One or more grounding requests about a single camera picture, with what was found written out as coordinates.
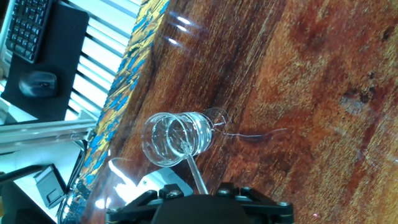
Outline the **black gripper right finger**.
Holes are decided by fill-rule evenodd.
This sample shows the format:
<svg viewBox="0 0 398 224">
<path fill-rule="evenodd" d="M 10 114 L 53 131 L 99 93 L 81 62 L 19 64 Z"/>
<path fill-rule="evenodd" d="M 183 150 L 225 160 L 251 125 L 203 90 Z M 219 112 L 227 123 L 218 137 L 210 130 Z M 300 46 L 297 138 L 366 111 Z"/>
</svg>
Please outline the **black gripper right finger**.
<svg viewBox="0 0 398 224">
<path fill-rule="evenodd" d="M 232 182 L 223 182 L 216 195 L 237 202 L 251 223 L 295 223 L 292 203 L 276 202 L 252 187 L 239 188 Z"/>
</svg>

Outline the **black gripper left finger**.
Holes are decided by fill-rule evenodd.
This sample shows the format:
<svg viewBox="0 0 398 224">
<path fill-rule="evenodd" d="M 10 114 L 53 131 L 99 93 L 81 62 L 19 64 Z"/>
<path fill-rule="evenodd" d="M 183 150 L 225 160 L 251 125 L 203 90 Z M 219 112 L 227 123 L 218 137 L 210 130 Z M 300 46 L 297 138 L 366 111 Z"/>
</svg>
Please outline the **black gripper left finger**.
<svg viewBox="0 0 398 224">
<path fill-rule="evenodd" d="M 165 185 L 160 190 L 148 190 L 125 207 L 107 209 L 106 223 L 129 223 L 152 218 L 163 203 L 184 196 L 177 184 Z"/>
</svg>

